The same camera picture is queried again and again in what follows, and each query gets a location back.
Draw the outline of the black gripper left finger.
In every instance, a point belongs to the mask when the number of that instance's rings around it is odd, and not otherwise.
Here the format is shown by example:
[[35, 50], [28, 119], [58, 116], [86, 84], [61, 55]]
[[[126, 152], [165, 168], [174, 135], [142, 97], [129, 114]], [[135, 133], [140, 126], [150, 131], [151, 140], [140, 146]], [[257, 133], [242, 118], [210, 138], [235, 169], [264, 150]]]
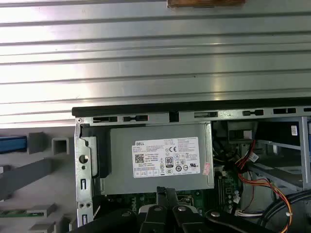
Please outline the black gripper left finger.
[[168, 216], [167, 189], [157, 187], [156, 205], [135, 214], [129, 209], [117, 209], [79, 227], [80, 233], [164, 233]]

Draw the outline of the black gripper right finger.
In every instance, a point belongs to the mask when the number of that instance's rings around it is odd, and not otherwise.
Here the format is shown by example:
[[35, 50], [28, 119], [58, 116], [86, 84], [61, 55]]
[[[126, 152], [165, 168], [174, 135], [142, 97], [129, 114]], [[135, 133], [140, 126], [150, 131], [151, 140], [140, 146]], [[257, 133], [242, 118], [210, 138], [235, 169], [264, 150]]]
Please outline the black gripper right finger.
[[169, 207], [181, 233], [268, 233], [270, 230], [227, 212], [209, 210], [200, 215], [192, 206], [178, 204], [176, 191], [167, 188]]

